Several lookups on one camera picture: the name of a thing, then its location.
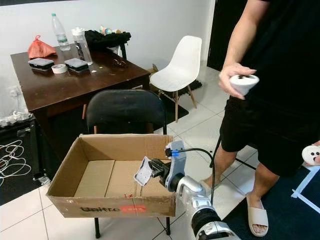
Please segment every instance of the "wooden table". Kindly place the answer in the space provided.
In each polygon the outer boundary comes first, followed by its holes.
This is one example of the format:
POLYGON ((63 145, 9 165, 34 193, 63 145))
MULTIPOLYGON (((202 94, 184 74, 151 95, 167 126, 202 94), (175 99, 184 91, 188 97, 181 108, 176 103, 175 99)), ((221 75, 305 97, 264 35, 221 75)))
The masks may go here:
MULTIPOLYGON (((54 64, 63 64, 65 60, 78 57, 74 44, 70 51, 55 49, 57 55, 46 57, 54 64)), ((60 159, 65 154, 49 124, 50 117, 87 104, 101 90, 131 89, 140 85, 143 89, 149 89, 150 73, 141 67, 129 61, 126 61, 125 68, 115 66, 113 60, 121 58, 109 51, 91 52, 91 57, 93 64, 89 66, 90 71, 76 73, 69 70, 54 74, 51 70, 42 72, 31 69, 27 52, 11 55, 26 106, 60 159)))

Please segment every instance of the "man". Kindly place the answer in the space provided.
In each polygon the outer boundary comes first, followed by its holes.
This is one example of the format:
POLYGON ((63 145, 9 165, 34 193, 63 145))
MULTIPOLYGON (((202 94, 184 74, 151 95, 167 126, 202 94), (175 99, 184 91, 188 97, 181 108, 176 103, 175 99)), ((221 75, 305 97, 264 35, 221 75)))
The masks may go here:
MULTIPOLYGON (((238 151, 251 141, 257 144, 260 163, 247 195, 255 236, 266 235, 269 227, 261 197, 279 176, 294 175, 303 148, 320 139, 319 67, 319 0, 247 1, 219 75, 230 99, 220 129, 215 183, 238 151), (236 74, 256 75, 260 82, 242 96, 230 85, 236 74)), ((205 182, 212 186, 211 177, 205 182)))

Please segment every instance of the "open cardboard box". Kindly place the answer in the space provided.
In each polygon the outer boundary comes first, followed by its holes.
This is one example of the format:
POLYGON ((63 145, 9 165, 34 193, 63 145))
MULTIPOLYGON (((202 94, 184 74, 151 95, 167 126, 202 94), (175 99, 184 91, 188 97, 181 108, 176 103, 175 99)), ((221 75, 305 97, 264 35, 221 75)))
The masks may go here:
POLYGON ((134 175, 145 156, 168 160, 173 137, 157 134, 81 135, 72 144, 47 192, 66 218, 175 216, 176 195, 151 178, 134 175))

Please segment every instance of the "white wall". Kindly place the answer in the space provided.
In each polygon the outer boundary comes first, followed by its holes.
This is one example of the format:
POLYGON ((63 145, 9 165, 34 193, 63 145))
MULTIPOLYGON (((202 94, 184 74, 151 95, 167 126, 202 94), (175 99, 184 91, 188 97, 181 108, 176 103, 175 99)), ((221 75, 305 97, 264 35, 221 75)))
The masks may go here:
MULTIPOLYGON (((203 39, 202 59, 207 58, 213 0, 78 0, 0 7, 0 117, 12 114, 17 99, 8 87, 19 85, 10 54, 26 52, 36 35, 51 46, 57 45, 51 25, 56 13, 72 42, 71 29, 100 25, 130 32, 126 46, 129 61, 149 69, 160 69, 172 57, 185 35, 203 39)), ((24 104, 21 97, 19 104, 24 104)))

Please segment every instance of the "black cable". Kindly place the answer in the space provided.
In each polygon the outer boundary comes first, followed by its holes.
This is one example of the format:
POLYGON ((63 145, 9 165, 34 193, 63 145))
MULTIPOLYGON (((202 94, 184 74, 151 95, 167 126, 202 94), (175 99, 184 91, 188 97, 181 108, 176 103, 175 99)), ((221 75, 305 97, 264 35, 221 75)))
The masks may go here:
POLYGON ((215 159, 211 154, 202 148, 187 148, 183 150, 177 150, 179 153, 182 152, 190 152, 190 151, 201 151, 209 155, 212 162, 212 187, 211 187, 211 204, 214 205, 214 192, 215 192, 215 178, 216 178, 216 170, 215 170, 215 159))

